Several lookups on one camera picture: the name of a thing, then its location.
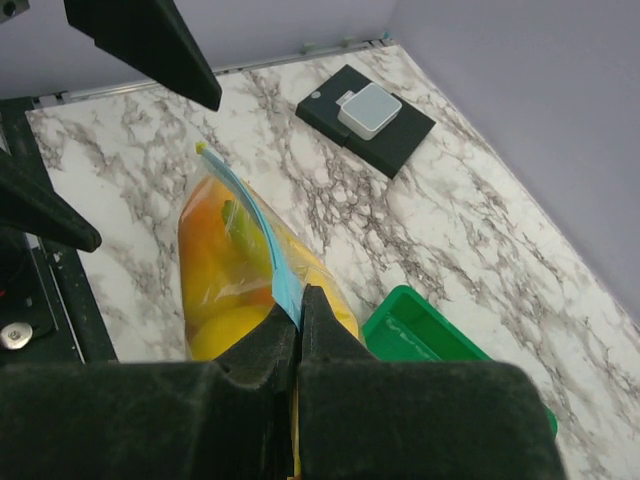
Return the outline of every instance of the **metal screw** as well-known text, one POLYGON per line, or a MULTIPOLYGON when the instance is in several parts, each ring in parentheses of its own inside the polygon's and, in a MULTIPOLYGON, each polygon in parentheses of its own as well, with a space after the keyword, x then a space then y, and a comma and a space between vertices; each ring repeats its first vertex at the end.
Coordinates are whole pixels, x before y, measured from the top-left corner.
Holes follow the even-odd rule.
POLYGON ((33 328, 28 323, 10 323, 0 330, 0 343, 7 350, 20 350, 33 337, 33 328))

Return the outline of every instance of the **clear plastic bag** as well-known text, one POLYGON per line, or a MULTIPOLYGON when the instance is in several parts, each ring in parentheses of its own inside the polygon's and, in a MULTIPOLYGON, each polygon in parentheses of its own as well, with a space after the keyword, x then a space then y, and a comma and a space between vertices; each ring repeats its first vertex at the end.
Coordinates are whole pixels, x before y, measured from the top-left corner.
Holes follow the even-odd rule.
MULTIPOLYGON (((191 358, 206 361, 253 330, 275 301, 270 249, 254 216, 224 179, 206 169, 198 169, 193 183, 178 226, 182 303, 191 358)), ((327 268, 249 191, 301 284, 322 287, 338 321, 362 341, 356 318, 327 268)))

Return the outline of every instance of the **white marble table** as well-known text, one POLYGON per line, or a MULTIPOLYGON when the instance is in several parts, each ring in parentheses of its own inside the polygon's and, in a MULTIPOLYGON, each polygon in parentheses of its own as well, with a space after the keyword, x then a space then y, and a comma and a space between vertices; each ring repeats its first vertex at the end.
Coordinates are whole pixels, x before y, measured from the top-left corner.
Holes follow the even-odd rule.
POLYGON ((206 140, 324 259, 361 321, 407 283, 559 420, 571 478, 640 478, 640 336, 400 47, 220 77, 220 112, 163 88, 35 111, 56 190, 102 233, 81 254, 122 361, 183 357, 176 222, 206 140), (294 115, 345 63, 438 123, 394 181, 294 115))

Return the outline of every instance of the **green container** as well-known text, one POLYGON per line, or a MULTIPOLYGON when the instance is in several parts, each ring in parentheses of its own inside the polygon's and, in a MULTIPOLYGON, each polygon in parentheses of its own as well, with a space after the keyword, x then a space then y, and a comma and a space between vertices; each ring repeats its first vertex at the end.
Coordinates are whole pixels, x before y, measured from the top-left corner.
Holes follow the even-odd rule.
MULTIPOLYGON (((388 362, 491 360, 440 312, 406 285, 393 289, 362 328, 367 347, 388 362)), ((549 408, 553 434, 558 422, 549 408)))

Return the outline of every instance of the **gray partition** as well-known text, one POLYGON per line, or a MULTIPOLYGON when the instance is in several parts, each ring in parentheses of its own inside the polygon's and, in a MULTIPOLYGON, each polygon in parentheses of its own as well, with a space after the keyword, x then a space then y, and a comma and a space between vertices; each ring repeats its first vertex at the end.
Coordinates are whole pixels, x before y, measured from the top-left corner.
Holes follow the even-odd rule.
POLYGON ((400 0, 391 33, 640 321, 640 2, 400 0))
MULTIPOLYGON (((380 38, 397 0, 175 0, 214 67, 380 38)), ((63 0, 31 0, 0 25, 0 98, 115 85, 141 76, 66 23, 63 0)))

